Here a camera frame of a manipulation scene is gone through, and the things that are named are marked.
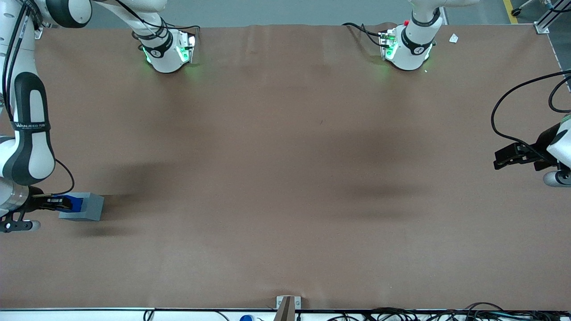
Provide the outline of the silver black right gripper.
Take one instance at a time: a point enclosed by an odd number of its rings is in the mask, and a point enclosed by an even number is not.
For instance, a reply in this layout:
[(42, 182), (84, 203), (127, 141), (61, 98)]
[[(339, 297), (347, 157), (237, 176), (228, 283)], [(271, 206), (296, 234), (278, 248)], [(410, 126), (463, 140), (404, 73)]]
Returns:
[[(16, 211), (29, 197), (40, 194), (43, 191), (33, 185), (6, 183), (6, 213)], [(73, 212), (73, 203), (66, 197), (37, 197), (37, 201), (45, 203), (47, 210)]]

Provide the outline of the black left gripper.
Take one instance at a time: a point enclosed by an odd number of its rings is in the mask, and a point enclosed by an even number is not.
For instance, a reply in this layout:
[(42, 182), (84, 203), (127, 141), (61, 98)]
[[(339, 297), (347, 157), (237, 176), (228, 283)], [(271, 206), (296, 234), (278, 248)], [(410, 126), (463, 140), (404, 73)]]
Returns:
[(544, 159), (536, 152), (530, 150), (530, 148), (518, 142), (509, 144), (496, 151), (494, 156), (494, 170), (501, 170), (506, 166), (523, 165), (526, 163), (533, 163), (534, 169), (544, 168)]

